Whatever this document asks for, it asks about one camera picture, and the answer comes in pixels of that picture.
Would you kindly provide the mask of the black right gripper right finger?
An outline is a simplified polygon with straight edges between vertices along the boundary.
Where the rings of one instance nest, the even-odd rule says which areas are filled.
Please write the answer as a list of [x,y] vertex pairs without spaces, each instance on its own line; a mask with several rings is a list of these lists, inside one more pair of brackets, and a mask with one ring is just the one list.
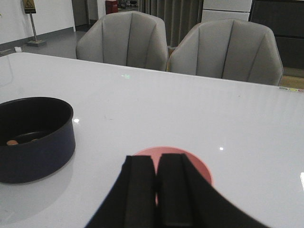
[[161,228],[265,227],[224,198],[185,154],[163,154],[157,178]]

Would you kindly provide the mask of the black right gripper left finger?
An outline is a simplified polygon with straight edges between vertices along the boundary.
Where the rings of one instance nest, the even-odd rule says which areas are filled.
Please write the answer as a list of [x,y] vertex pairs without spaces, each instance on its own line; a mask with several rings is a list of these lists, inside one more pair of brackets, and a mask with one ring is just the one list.
[[150,156],[126,156],[121,172],[87,228],[153,228],[155,169]]

